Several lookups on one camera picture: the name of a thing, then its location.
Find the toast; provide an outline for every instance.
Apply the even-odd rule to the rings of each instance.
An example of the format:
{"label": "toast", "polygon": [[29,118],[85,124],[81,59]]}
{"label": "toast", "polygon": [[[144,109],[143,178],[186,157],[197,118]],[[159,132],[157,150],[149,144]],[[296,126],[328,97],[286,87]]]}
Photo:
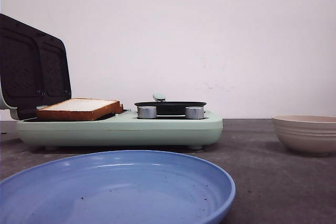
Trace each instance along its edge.
{"label": "toast", "polygon": [[119,101],[72,98],[37,110],[37,118],[49,121],[93,121],[122,111]]}

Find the open lid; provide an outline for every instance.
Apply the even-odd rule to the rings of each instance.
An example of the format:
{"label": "open lid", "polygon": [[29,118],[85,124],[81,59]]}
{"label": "open lid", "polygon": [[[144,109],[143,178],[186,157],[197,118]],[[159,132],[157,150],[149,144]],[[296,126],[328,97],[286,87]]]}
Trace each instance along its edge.
{"label": "open lid", "polygon": [[70,99],[63,42],[0,14],[0,83],[0,108],[19,120],[34,118],[37,106]]}

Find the blue plate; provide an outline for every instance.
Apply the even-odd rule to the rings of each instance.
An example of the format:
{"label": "blue plate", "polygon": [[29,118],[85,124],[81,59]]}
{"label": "blue plate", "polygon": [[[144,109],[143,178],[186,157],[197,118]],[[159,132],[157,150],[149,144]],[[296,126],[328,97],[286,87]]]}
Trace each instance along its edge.
{"label": "blue plate", "polygon": [[220,223],[232,178],[200,158],[116,151],[63,158],[0,184],[1,224]]}

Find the concrete floor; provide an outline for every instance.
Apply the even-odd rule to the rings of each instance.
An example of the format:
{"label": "concrete floor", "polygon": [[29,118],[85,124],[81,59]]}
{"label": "concrete floor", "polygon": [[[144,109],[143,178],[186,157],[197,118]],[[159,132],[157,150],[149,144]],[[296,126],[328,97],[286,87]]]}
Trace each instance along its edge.
{"label": "concrete floor", "polygon": [[232,176],[236,198],[221,223],[336,223],[336,154],[311,157],[287,150],[269,119],[224,120],[221,139],[199,151],[184,146],[60,147],[46,151],[18,139],[15,122],[1,122],[1,128],[1,179],[84,153],[171,151],[206,159]]}

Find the beige bowl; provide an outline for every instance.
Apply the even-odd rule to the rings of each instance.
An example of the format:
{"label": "beige bowl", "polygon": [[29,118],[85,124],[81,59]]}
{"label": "beige bowl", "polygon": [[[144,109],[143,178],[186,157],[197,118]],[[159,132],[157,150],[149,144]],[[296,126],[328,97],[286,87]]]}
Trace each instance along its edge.
{"label": "beige bowl", "polygon": [[336,152],[336,118],[313,115],[272,117],[279,140],[288,148],[310,154]]}

